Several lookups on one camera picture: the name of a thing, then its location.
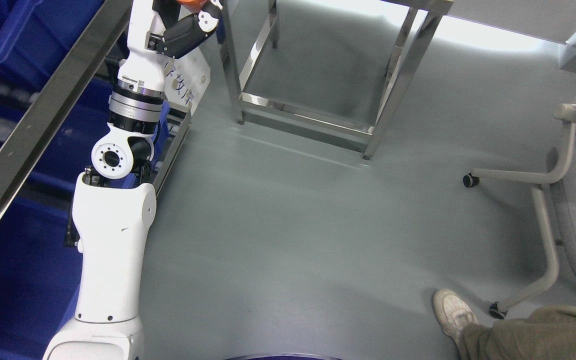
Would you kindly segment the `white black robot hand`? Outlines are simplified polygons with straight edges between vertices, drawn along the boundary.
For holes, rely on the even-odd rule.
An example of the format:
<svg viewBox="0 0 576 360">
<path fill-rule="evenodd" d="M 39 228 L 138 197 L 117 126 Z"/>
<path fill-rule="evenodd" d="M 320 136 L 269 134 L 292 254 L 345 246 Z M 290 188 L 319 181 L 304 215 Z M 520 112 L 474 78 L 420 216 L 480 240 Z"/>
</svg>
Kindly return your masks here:
<svg viewBox="0 0 576 360">
<path fill-rule="evenodd" d="M 132 3 L 126 39 L 129 55 L 118 70 L 118 87 L 144 95 L 164 91 L 167 62 L 181 59 L 210 38 L 223 11 L 221 0 L 199 0 L 194 13 L 167 26 L 153 3 Z"/>
</svg>

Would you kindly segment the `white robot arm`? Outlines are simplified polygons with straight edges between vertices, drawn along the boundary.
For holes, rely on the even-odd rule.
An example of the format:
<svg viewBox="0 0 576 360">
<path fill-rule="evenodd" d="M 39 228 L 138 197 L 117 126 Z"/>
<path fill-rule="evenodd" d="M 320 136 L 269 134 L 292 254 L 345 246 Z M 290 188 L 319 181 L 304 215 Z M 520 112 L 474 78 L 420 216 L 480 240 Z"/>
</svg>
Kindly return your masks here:
<svg viewBox="0 0 576 360">
<path fill-rule="evenodd" d="M 75 184 L 71 218 L 82 271 L 73 317 L 50 340 L 45 360 L 142 360 L 146 336 L 138 302 L 146 240 L 157 211 L 146 178 L 165 82 L 119 71 L 109 98 L 109 132 L 90 152 L 92 167 Z M 141 173 L 131 188 L 109 180 Z"/>
</svg>

